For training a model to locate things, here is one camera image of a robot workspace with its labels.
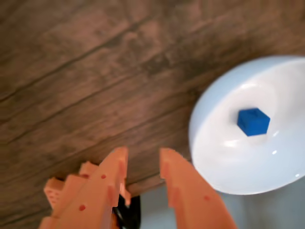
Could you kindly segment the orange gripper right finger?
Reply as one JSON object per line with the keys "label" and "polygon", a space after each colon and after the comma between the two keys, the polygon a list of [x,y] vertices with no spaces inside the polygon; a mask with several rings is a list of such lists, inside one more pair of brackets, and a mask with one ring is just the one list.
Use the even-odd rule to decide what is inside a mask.
{"label": "orange gripper right finger", "polygon": [[179,229],[236,229],[221,197],[190,162],[173,149],[160,149],[160,177]]}

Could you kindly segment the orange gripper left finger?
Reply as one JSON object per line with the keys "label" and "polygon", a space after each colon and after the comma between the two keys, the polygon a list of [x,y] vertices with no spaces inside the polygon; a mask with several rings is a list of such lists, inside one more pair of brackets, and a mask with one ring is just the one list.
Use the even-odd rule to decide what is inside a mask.
{"label": "orange gripper left finger", "polygon": [[43,191],[52,207],[44,217],[41,229],[110,229],[112,209],[118,206],[119,195],[129,202],[126,191],[128,149],[114,149],[99,166],[84,166],[78,175],[65,181],[51,178]]}

